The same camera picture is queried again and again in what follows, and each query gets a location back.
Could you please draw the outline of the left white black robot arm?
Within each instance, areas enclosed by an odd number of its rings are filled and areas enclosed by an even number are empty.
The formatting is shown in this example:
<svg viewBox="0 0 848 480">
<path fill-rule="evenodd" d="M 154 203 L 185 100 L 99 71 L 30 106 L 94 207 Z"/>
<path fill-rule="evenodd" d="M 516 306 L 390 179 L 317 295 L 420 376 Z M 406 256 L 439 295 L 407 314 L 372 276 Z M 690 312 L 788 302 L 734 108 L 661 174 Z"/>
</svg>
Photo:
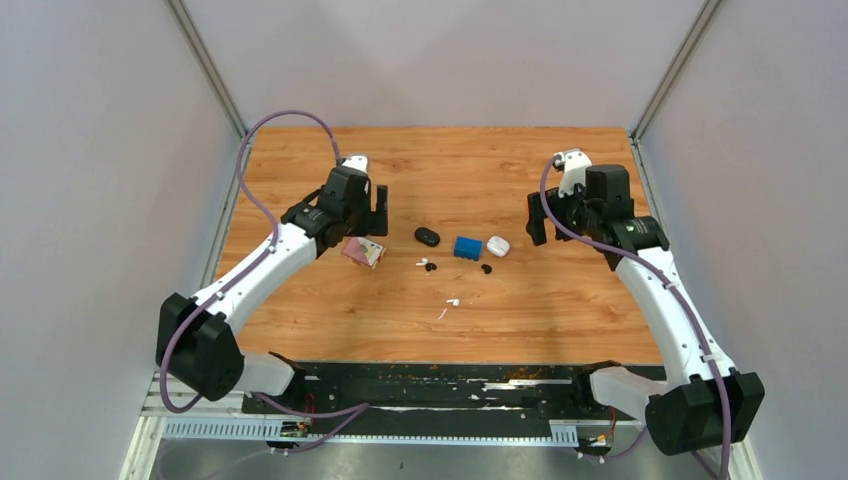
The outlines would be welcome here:
<svg viewBox="0 0 848 480">
<path fill-rule="evenodd" d="M 306 386 L 279 354 L 242 350 L 237 335 L 286 280 L 348 237 L 388 233 L 385 185 L 373 185 L 364 155 L 334 167 L 325 184 L 290 207 L 270 235 L 236 267 L 193 295 L 161 305 L 156 363 L 201 398 L 233 390 L 266 394 L 283 413 L 298 411 Z"/>
</svg>

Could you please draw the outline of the white earbud charging case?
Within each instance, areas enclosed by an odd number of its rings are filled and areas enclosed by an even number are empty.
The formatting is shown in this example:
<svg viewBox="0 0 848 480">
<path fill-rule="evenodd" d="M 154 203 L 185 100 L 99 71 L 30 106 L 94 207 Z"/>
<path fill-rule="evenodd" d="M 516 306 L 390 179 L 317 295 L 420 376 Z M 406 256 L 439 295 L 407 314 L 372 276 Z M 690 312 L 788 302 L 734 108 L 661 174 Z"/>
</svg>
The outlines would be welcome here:
<svg viewBox="0 0 848 480">
<path fill-rule="evenodd" d="M 503 258 L 505 257 L 511 250 L 510 243 L 504 239 L 503 237 L 494 235 L 491 236 L 486 242 L 486 249 L 494 256 Z"/>
</svg>

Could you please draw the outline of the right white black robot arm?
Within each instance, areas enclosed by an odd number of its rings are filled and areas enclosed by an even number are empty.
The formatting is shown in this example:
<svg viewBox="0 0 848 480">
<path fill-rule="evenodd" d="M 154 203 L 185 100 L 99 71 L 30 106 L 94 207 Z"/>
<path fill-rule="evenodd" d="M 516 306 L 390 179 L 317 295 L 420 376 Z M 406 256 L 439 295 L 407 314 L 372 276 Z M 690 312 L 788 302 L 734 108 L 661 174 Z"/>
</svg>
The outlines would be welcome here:
<svg viewBox="0 0 848 480">
<path fill-rule="evenodd" d="M 742 373 L 709 333 L 682 285 L 659 222 L 639 216 L 628 170 L 616 164 L 561 167 L 559 187 L 528 194 L 526 231 L 536 246 L 546 226 L 561 241 L 600 252 L 642 312 L 662 356 L 664 382 L 615 361 L 582 368 L 571 403 L 584 417 L 608 407 L 642 422 L 667 456 L 743 441 L 765 398 L 754 372 Z"/>
</svg>

